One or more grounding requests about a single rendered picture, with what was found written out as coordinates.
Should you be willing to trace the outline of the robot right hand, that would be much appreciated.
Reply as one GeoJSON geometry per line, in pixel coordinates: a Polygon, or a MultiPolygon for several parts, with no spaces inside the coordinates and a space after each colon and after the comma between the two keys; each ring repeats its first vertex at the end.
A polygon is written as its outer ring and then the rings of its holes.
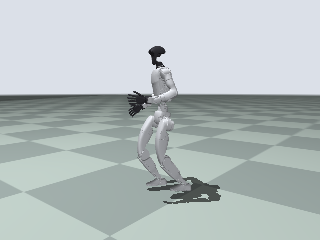
{"type": "MultiPolygon", "coordinates": [[[[143,103],[145,104],[145,102],[143,103]]],[[[145,108],[143,108],[143,104],[140,105],[131,105],[131,109],[129,109],[129,114],[132,116],[132,118],[138,114],[141,110],[144,110],[145,108]],[[134,114],[135,113],[135,114],[134,114]],[[132,115],[133,114],[133,115],[132,115]]]]}

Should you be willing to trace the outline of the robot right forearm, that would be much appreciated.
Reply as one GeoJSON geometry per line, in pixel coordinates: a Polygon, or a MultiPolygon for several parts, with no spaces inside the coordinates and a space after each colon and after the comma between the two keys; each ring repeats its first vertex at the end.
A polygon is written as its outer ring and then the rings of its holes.
{"type": "MultiPolygon", "coordinates": [[[[152,97],[154,97],[154,93],[151,95],[152,97]]],[[[143,108],[146,109],[147,107],[150,107],[152,104],[143,104],[143,108]]]]}

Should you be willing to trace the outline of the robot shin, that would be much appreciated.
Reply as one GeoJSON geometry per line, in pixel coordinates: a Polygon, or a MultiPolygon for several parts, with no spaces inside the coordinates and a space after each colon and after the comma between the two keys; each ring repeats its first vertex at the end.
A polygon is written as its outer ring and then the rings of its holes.
{"type": "Polygon", "coordinates": [[[176,167],[176,165],[171,161],[169,157],[165,157],[162,162],[164,167],[161,167],[171,178],[176,180],[178,183],[187,186],[188,184],[183,179],[183,177],[180,174],[180,171],[176,167]]]}
{"type": "MultiPolygon", "coordinates": [[[[137,157],[138,158],[138,157],[137,157]]],[[[138,158],[139,159],[139,158],[138,158]]],[[[140,160],[140,159],[139,159],[140,160]]],[[[153,159],[151,157],[149,157],[146,160],[140,160],[140,162],[144,165],[144,167],[158,180],[163,180],[163,178],[161,177],[161,175],[159,174],[158,170],[157,170],[157,166],[155,164],[155,162],[153,161],[153,159]],[[158,177],[158,178],[157,178],[158,177]]],[[[161,181],[162,181],[161,180],[161,181]]]]}

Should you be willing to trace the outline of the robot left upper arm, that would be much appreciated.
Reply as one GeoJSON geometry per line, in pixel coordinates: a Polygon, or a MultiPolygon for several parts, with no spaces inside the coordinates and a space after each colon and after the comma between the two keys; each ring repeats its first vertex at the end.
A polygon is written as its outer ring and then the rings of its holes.
{"type": "Polygon", "coordinates": [[[175,90],[176,91],[176,96],[171,98],[172,100],[175,99],[178,96],[178,90],[176,88],[176,85],[174,83],[174,80],[172,78],[172,72],[169,68],[161,69],[160,70],[160,76],[162,79],[164,79],[166,86],[170,90],[175,90]]]}

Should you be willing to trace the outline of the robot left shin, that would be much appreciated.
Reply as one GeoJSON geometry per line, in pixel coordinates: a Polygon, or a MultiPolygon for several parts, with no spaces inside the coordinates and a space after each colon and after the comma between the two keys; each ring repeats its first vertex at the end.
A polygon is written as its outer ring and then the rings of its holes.
{"type": "Polygon", "coordinates": [[[188,184],[183,179],[183,177],[180,174],[180,171],[176,167],[176,165],[171,161],[169,157],[165,157],[162,162],[164,167],[161,167],[171,178],[176,180],[178,183],[187,186],[188,184]]]}

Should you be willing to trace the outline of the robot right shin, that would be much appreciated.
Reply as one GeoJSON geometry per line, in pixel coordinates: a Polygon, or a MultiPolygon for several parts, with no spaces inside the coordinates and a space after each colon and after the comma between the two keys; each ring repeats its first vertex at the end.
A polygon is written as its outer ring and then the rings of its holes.
{"type": "MultiPolygon", "coordinates": [[[[138,158],[138,157],[137,157],[138,158]]],[[[139,158],[138,158],[139,159],[139,158]]],[[[139,159],[140,160],[140,159],[139,159]]],[[[151,157],[149,157],[146,160],[140,160],[140,162],[144,165],[144,167],[158,180],[163,180],[163,178],[161,177],[161,175],[159,174],[158,170],[157,170],[157,166],[155,164],[155,162],[153,161],[153,159],[151,157]],[[158,177],[158,178],[157,178],[158,177]]],[[[161,181],[162,181],[161,180],[161,181]]]]}

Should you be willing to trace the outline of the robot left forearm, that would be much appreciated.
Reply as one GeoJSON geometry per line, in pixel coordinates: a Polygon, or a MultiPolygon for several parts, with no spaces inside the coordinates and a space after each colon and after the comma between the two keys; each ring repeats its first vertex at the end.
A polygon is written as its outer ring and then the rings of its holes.
{"type": "Polygon", "coordinates": [[[173,97],[175,97],[177,95],[177,92],[175,90],[170,90],[167,93],[164,93],[162,95],[154,96],[154,97],[148,97],[148,102],[150,104],[159,104],[162,102],[168,102],[170,99],[172,99],[173,97]]]}

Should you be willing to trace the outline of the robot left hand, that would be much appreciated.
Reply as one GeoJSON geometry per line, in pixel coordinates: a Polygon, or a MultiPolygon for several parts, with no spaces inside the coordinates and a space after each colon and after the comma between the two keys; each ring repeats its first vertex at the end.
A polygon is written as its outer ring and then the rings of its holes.
{"type": "Polygon", "coordinates": [[[148,98],[153,98],[152,96],[145,96],[144,97],[143,95],[141,95],[140,93],[138,93],[136,91],[133,91],[133,92],[135,94],[137,94],[137,96],[129,94],[129,96],[131,96],[131,97],[136,97],[136,98],[128,97],[128,99],[130,99],[130,100],[128,100],[128,102],[132,102],[132,103],[129,103],[129,105],[141,105],[143,103],[151,104],[151,103],[148,103],[148,98]],[[137,103],[135,103],[135,102],[137,102],[137,103]]]}

